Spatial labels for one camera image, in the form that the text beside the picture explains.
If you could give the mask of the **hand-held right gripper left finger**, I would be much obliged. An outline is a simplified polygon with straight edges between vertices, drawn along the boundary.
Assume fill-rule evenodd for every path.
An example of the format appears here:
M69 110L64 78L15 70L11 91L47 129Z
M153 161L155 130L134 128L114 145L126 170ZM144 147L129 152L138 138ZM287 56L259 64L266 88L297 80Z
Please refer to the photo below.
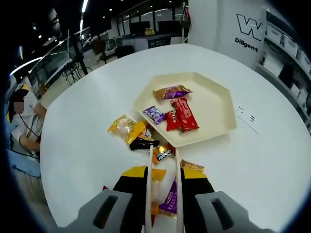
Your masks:
M78 217L58 233L140 233L145 223L147 166L134 166L113 189L104 189L84 204Z

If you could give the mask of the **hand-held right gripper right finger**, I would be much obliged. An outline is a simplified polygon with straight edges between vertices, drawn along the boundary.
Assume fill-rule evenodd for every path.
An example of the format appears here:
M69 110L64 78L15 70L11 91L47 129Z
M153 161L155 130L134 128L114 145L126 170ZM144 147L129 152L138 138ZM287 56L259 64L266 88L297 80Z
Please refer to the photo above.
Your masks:
M183 223L187 233L272 233L249 219L248 211L223 191L214 191L207 176L181 168Z

